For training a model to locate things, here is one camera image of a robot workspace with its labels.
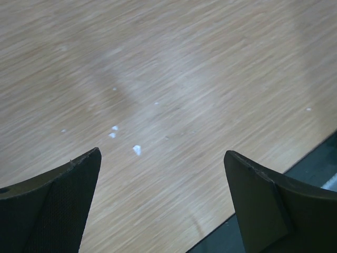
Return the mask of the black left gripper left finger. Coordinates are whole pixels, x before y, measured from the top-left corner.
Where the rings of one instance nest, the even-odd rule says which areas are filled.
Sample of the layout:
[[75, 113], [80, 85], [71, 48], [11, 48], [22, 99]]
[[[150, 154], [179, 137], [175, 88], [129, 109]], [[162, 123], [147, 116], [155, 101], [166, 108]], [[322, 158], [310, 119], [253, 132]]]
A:
[[102, 155], [68, 163], [1, 188], [1, 252], [78, 252]]

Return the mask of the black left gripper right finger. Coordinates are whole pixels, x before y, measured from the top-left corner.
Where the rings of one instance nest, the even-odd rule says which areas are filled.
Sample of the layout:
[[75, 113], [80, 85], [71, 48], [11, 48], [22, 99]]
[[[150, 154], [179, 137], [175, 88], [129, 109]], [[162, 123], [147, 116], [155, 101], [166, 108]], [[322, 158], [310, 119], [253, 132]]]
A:
[[224, 167], [246, 252], [336, 252], [336, 192], [232, 150]]

